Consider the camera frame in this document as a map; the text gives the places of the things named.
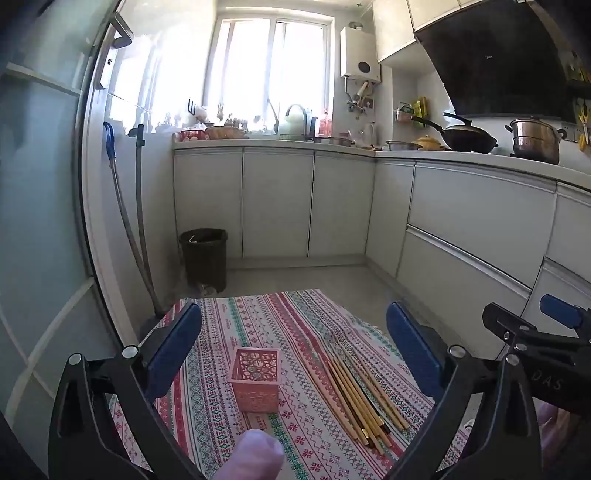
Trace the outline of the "right hand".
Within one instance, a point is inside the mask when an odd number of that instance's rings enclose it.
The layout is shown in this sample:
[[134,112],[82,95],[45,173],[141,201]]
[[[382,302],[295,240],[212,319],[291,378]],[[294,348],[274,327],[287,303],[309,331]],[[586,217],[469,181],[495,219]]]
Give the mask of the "right hand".
[[590,477],[590,419],[534,400],[540,431],[543,479]]

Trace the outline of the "left hand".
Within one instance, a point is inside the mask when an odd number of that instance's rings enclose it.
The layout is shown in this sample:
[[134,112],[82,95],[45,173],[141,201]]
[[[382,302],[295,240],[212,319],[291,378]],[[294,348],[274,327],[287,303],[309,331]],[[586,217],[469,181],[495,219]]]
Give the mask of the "left hand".
[[217,480],[276,480],[283,467],[283,445],[261,430],[242,433],[228,461],[215,473]]

